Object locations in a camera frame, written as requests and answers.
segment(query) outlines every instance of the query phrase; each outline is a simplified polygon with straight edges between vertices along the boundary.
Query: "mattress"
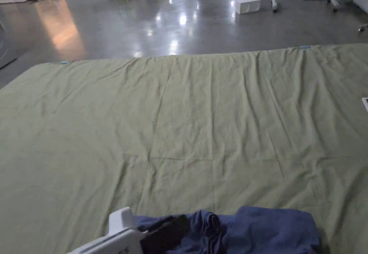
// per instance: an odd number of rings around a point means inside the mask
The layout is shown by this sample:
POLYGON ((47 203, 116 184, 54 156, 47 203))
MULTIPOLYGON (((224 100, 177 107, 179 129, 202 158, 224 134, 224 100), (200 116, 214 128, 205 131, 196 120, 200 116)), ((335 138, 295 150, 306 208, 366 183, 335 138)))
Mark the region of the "mattress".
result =
POLYGON ((312 214, 368 241, 368 45, 75 61, 0 90, 1 253, 64 254, 122 207, 312 214))

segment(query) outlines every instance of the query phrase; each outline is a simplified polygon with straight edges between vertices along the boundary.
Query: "blue fabric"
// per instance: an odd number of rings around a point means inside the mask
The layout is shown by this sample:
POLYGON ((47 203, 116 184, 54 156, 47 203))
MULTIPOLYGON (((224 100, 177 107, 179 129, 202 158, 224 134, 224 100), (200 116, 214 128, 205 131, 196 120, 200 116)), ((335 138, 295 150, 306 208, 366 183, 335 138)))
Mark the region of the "blue fabric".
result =
MULTIPOLYGON (((311 214, 298 210, 243 206, 232 216, 199 210, 187 217, 190 231, 170 254, 314 254, 319 245, 311 214)), ((162 218, 136 219, 149 226, 162 218)))

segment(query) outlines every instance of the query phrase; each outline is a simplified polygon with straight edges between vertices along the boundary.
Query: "gray concrete floor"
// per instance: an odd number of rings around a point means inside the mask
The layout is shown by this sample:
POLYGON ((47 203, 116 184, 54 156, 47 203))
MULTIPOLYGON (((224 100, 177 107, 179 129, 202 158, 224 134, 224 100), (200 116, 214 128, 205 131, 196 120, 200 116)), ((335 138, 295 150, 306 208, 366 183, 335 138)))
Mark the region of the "gray concrete floor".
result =
POLYGON ((357 28, 368 15, 337 13, 325 1, 271 0, 235 14, 235 0, 43 0, 0 5, 19 58, 0 70, 0 87, 51 61, 213 54, 312 44, 368 42, 357 28))

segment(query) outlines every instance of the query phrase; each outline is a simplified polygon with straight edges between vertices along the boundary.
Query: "white tissue box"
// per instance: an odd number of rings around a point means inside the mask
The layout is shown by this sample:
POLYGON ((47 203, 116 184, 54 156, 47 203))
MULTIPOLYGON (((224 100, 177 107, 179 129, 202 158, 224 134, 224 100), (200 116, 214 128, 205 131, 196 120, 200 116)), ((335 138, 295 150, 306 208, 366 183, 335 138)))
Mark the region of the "white tissue box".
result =
POLYGON ((237 0, 236 12, 237 13, 251 13, 259 11, 261 7, 261 0, 237 0))

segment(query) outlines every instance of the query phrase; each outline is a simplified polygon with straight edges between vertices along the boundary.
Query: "white device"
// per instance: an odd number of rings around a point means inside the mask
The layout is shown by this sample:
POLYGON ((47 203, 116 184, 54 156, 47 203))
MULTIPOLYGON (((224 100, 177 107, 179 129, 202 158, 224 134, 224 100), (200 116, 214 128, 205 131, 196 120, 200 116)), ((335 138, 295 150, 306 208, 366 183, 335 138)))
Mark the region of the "white device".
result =
POLYGON ((109 216, 106 236, 87 243, 69 254, 143 254, 140 241, 145 233, 137 230, 132 210, 125 207, 109 216))
POLYGON ((237 0, 236 12, 237 13, 251 13, 259 11, 261 7, 261 0, 237 0))

